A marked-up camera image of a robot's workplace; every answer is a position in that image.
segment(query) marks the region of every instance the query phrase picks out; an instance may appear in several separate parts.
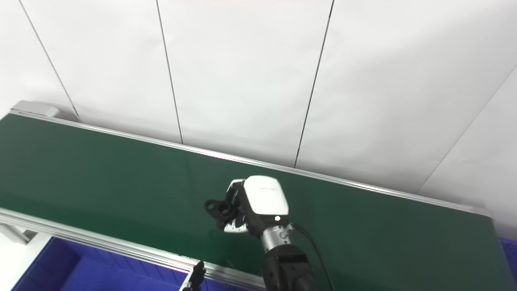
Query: wall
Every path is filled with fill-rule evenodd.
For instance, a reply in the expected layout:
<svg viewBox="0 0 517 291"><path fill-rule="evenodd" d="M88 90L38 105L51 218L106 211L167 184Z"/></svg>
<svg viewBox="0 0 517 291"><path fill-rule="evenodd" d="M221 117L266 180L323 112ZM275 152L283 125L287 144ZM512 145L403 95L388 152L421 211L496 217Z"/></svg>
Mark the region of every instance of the wall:
<svg viewBox="0 0 517 291"><path fill-rule="evenodd" d="M0 37L1 115L482 206L517 238L513 0L5 0Z"/></svg>

